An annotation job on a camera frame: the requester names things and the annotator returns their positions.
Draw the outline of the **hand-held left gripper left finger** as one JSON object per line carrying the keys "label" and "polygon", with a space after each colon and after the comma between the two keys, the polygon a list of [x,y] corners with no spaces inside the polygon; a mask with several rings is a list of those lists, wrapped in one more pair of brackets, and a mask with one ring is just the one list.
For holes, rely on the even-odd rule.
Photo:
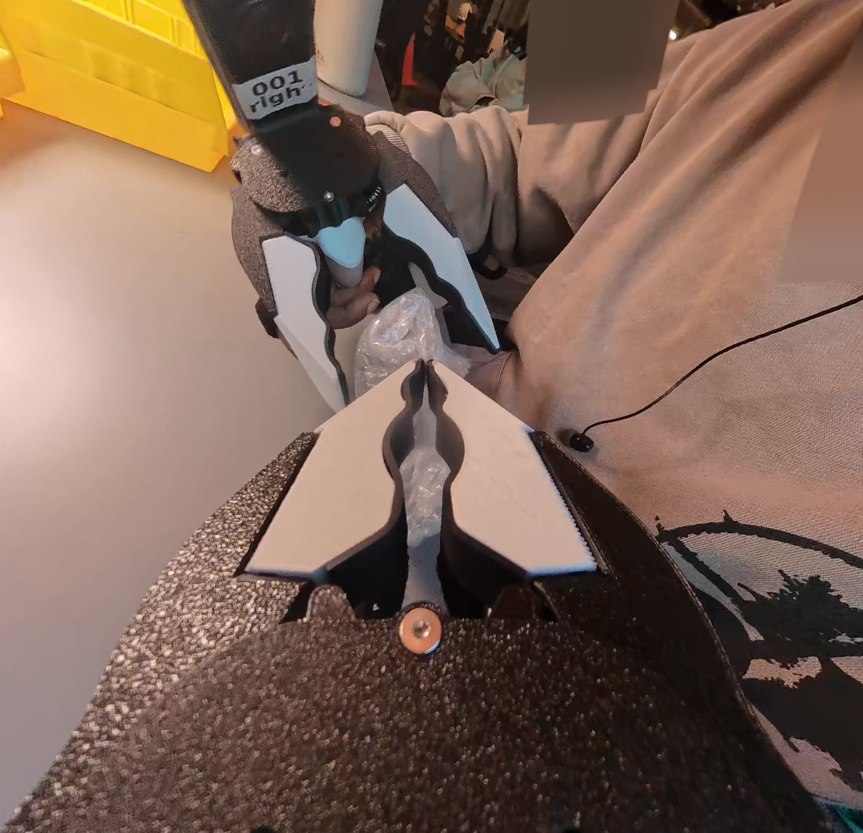
{"label": "hand-held left gripper left finger", "polygon": [[331,580],[377,562],[404,517],[400,465],[414,447],[426,363],[414,360],[329,418],[244,571],[285,580]]}

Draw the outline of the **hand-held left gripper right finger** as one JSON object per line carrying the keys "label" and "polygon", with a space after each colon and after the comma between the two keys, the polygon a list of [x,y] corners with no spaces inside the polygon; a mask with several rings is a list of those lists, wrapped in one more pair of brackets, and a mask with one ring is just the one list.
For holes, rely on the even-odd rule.
{"label": "hand-held left gripper right finger", "polygon": [[453,573],[595,572],[533,431],[438,361],[436,448],[449,468],[441,547]]}

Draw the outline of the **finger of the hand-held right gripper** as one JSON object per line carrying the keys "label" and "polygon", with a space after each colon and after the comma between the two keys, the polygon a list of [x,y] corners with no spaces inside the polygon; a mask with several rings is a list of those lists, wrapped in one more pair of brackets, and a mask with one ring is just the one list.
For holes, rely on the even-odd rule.
{"label": "finger of the hand-held right gripper", "polygon": [[327,318],[329,271],[318,247],[288,235],[262,241],[275,300],[275,325],[314,386],[333,410],[349,403],[336,336]]}
{"label": "finger of the hand-held right gripper", "polygon": [[420,273],[426,291],[452,307],[467,329],[472,346],[500,351],[489,308],[459,237],[451,235],[410,186],[402,184],[386,198],[383,235],[396,253]]}

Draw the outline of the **clear bubble wrap bag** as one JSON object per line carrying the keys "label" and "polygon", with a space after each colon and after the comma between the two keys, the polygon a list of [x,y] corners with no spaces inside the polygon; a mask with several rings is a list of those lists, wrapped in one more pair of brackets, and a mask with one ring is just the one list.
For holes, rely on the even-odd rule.
{"label": "clear bubble wrap bag", "polygon": [[[356,347],[354,397],[364,395],[401,366],[437,360],[460,377],[471,368],[466,346],[450,346],[437,311],[420,288],[401,295],[373,317]],[[401,463],[405,489],[407,545],[419,548],[439,539],[443,488],[449,468],[436,448],[436,418],[425,399],[414,418],[414,449]]]}

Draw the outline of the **person's right forearm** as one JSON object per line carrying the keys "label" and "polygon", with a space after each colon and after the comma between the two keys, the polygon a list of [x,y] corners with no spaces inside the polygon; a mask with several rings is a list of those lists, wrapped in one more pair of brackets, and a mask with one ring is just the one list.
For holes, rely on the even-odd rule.
{"label": "person's right forearm", "polygon": [[551,162],[542,161],[569,126],[529,125],[527,112],[488,106],[473,114],[430,112],[365,117],[413,159],[433,182],[467,254],[489,247],[507,267],[549,264],[573,231],[550,186]]}

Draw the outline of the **person's right hand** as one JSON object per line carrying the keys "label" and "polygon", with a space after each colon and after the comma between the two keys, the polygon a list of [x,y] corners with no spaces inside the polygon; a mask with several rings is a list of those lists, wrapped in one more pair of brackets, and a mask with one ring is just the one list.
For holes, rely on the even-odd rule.
{"label": "person's right hand", "polygon": [[331,284],[327,320],[334,330],[351,328],[379,309],[381,300],[375,287],[380,277],[379,268],[369,267],[356,286]]}

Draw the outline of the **white water bottle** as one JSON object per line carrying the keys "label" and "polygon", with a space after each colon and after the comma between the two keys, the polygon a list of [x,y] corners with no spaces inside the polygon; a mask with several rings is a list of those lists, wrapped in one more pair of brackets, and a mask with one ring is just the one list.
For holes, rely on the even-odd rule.
{"label": "white water bottle", "polygon": [[383,0],[315,0],[318,77],[335,90],[365,94]]}

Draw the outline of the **grey crumpled cloth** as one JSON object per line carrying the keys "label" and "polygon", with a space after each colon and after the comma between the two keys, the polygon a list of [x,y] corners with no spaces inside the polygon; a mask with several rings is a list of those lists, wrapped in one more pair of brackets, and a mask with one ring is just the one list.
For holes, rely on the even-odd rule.
{"label": "grey crumpled cloth", "polygon": [[525,110],[526,65],[526,58],[505,52],[459,64],[445,84],[439,113],[451,117],[485,106],[501,106],[510,112]]}

